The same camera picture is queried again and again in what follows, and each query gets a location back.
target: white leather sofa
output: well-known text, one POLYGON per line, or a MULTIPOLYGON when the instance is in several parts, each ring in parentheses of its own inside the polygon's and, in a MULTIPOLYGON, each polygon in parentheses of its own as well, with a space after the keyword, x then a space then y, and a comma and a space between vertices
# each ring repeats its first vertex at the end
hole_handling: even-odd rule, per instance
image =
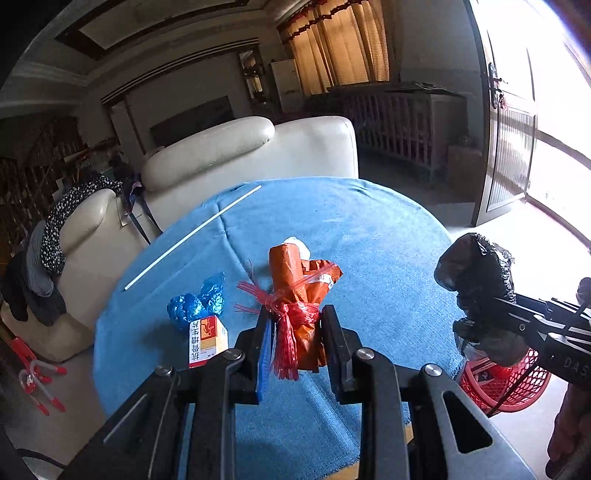
MULTIPOLYGON (((358 177, 355 133, 338 116, 273 126, 247 117, 187 137, 149 158, 145 198, 164 230, 210 196, 245 181, 304 176, 358 177)), ((156 231, 139 218, 148 236, 156 231)), ((18 322, 2 305, 4 323, 39 355, 61 362, 93 343, 95 323, 121 275, 147 247, 132 222, 122 225, 111 190, 91 195, 60 232, 66 266, 57 286, 68 313, 47 327, 29 310, 18 322)))
POLYGON ((273 126, 249 116, 187 137, 148 159, 144 195, 162 230, 216 193, 245 181, 358 178, 353 125, 340 116, 273 126))

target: red plastic basket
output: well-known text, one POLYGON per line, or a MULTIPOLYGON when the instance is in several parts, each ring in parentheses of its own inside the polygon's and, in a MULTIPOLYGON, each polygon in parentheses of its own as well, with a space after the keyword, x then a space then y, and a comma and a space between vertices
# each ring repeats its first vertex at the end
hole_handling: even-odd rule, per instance
MULTIPOLYGON (((460 386, 483 412, 488 413, 501 399, 507 389, 521 378, 537 358, 538 352, 529 350, 521 362, 513 367, 511 376, 508 379, 501 380, 495 378, 493 381, 482 386, 476 382, 470 370, 473 362, 468 362, 460 379, 460 386)), ((515 391, 509 395, 498 411, 514 412, 529 407, 544 392, 549 381, 550 373, 541 367, 535 367, 515 391)))

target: cardboard box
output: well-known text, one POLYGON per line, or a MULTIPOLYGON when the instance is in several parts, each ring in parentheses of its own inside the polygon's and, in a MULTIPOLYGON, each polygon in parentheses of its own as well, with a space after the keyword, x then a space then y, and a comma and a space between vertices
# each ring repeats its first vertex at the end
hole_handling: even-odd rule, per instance
POLYGON ((228 350, 228 331, 215 315, 195 320, 189 327, 189 368, 200 367, 228 350))
POLYGON ((476 202, 482 193, 486 164, 481 150, 450 145, 447 149, 447 184, 465 202, 476 202))

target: metal screw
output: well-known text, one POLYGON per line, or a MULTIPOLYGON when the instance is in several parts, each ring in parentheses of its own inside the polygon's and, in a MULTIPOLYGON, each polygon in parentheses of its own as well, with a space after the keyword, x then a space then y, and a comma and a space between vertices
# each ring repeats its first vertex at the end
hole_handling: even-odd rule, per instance
POLYGON ((154 373, 159 377, 170 377, 173 374, 173 367, 163 367, 162 365, 154 368, 154 373))
POLYGON ((425 365, 425 373, 429 375, 429 377, 439 377, 439 375, 443 373, 443 370, 439 365, 427 364, 425 365))
POLYGON ((371 360, 373 357, 375 357, 375 353, 371 348, 360 348, 359 350, 357 350, 355 352, 355 355, 357 355, 358 358, 360 358, 361 360, 371 360))
POLYGON ((238 360, 242 356, 242 350, 239 348, 229 348, 222 355, 226 360, 238 360))

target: blue tablecloth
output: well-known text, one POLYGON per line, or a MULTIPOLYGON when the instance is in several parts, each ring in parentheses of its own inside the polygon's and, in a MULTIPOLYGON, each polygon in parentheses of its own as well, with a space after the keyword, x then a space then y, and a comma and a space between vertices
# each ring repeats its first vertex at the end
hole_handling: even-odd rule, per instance
MULTIPOLYGON (((412 200, 368 181, 316 177, 244 184, 221 192, 168 228, 130 266, 98 320, 94 376, 103 408, 112 414, 156 365, 187 366, 187 338, 171 325, 171 297, 198 293, 205 278, 226 274, 221 316, 233 345, 256 315, 235 288, 249 280, 250 262, 263 288, 271 286, 269 248, 289 236, 312 258, 335 261, 343 277, 326 302, 343 327, 396 364, 428 362, 450 375, 462 364, 452 334, 461 317, 455 297, 433 280, 437 259, 451 244, 445 229, 412 200), (256 184, 263 187, 191 237, 130 290, 124 286, 197 225, 256 184)), ((241 480, 322 478, 359 456, 361 413, 339 406, 326 369, 298 382, 271 378, 263 403, 237 406, 237 469, 241 480)))

